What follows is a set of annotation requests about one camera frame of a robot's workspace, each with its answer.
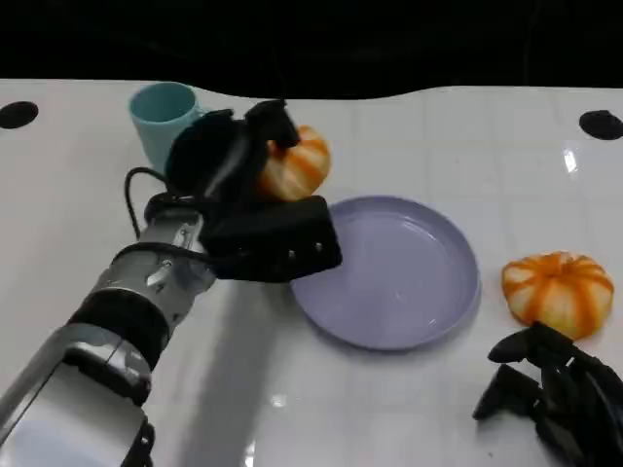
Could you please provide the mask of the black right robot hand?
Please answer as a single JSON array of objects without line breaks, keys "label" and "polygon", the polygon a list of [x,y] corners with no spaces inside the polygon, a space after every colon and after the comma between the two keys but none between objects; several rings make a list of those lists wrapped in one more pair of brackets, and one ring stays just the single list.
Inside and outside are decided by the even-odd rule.
[{"label": "black right robot hand", "polygon": [[622,464],[622,379],[610,366],[540,322],[499,341],[488,358],[499,368],[475,420],[500,412],[531,419],[565,466]]}]

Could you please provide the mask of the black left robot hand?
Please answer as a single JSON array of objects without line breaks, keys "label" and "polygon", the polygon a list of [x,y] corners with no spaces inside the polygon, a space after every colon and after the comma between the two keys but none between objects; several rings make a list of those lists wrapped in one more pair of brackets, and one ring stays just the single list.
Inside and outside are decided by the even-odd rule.
[{"label": "black left robot hand", "polygon": [[176,137],[165,177],[185,196],[242,201],[255,196],[270,145],[288,149],[299,142],[283,100],[260,102],[239,119],[231,109],[210,111]]}]

